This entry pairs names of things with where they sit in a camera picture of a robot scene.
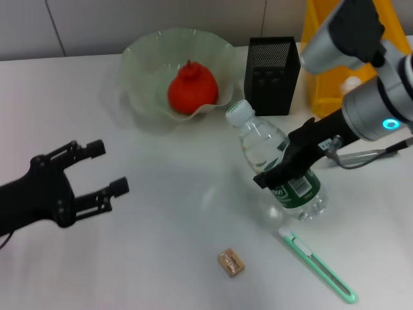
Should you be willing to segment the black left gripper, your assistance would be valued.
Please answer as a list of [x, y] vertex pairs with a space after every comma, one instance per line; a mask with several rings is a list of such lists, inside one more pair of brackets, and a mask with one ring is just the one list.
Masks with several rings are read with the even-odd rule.
[[112, 211], [111, 199], [129, 192], [125, 177], [90, 194], [76, 197], [63, 170], [106, 153], [101, 139], [82, 147], [71, 141], [46, 156], [30, 160], [28, 172], [0, 186], [0, 236], [41, 220], [67, 228], [76, 220]]

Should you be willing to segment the orange fruit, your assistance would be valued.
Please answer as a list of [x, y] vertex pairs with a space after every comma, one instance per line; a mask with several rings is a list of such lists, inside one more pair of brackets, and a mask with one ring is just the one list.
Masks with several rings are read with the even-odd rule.
[[215, 105], [218, 95], [218, 85], [211, 71], [191, 60], [178, 70], [167, 91], [170, 106], [186, 115], [204, 105]]

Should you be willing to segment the green glass fruit bowl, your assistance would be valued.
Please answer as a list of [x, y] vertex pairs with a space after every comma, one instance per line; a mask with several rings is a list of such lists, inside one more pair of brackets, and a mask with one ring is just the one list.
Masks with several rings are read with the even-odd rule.
[[[190, 114], [170, 106], [167, 91], [180, 69], [197, 62], [214, 76], [218, 98]], [[227, 106], [241, 75], [236, 49], [216, 34], [192, 28], [171, 28], [140, 37], [121, 55], [117, 82], [136, 116], [158, 121], [188, 121]]]

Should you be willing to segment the black mesh pen holder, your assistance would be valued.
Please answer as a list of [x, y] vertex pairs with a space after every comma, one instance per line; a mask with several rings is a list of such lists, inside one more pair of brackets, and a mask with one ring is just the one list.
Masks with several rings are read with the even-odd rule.
[[300, 69], [292, 36], [250, 38], [243, 90], [256, 115], [289, 115]]

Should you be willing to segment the tan eraser block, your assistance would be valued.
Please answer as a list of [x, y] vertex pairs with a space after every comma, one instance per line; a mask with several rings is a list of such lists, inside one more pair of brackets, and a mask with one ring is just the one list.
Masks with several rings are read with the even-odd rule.
[[244, 263], [231, 248], [228, 248], [220, 253], [217, 256], [217, 261], [231, 278], [237, 276], [240, 272], [245, 270]]

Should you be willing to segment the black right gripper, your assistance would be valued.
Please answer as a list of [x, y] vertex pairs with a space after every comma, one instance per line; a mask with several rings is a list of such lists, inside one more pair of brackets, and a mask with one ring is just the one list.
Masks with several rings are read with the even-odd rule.
[[284, 185], [290, 180], [298, 179], [320, 158], [324, 150], [320, 143], [340, 135], [343, 146], [358, 140], [347, 125], [342, 111], [339, 109], [329, 116], [316, 121], [310, 118], [300, 128], [288, 134], [290, 146], [287, 158], [282, 164], [254, 176], [254, 181], [262, 188], [274, 189]]

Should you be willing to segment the yellow plastic bin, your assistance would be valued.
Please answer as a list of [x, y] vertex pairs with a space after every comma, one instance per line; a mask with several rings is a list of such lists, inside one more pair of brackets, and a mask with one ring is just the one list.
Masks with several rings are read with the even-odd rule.
[[[311, 41], [329, 13], [340, 0], [307, 0], [301, 49]], [[379, 20], [385, 26], [383, 39], [391, 41], [400, 51], [409, 54], [412, 49], [408, 43], [391, 0], [373, 0]], [[342, 84], [348, 78], [357, 77], [366, 82], [376, 75], [371, 65], [366, 64], [353, 71], [347, 67], [337, 67], [319, 75], [305, 74], [308, 102], [312, 112], [324, 118], [341, 107], [344, 91]]]

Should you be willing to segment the clear water bottle green label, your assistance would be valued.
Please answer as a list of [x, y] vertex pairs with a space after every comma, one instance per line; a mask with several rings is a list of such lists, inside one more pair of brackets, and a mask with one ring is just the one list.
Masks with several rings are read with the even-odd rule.
[[[290, 145], [288, 136], [271, 122], [256, 116], [242, 99], [230, 107], [227, 121], [237, 130], [243, 154], [256, 174], [269, 171], [284, 159]], [[271, 190], [283, 209], [298, 220], [311, 220], [328, 204], [327, 191], [312, 170]]]

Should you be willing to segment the green utility knife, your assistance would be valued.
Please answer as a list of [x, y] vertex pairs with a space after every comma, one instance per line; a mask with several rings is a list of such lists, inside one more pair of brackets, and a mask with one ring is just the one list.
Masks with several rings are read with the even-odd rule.
[[342, 279], [288, 227], [279, 228], [277, 233], [285, 245], [295, 252], [344, 302], [355, 304], [358, 301], [356, 292], [342, 281]]

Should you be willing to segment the white paper ball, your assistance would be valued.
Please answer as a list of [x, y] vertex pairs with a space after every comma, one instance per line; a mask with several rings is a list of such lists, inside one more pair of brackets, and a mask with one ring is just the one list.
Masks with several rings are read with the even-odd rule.
[[341, 93], [342, 95], [347, 94], [351, 90], [354, 90], [356, 87], [358, 87], [362, 83], [362, 80], [360, 80], [356, 76], [350, 76], [348, 77], [342, 84], [341, 84]]

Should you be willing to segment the grey marker pen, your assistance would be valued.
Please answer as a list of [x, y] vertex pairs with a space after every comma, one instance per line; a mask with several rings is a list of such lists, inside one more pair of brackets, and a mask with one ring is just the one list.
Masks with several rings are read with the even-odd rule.
[[[370, 160], [377, 156], [378, 154], [384, 152], [384, 149], [376, 149], [376, 150], [367, 150], [363, 152], [353, 152], [348, 154], [341, 154], [339, 155], [339, 160], [343, 165], [357, 165], [363, 163], [367, 160]], [[398, 151], [385, 153], [382, 158], [392, 157], [398, 154]], [[337, 164], [332, 159], [325, 159], [324, 166], [326, 167], [336, 167]]]

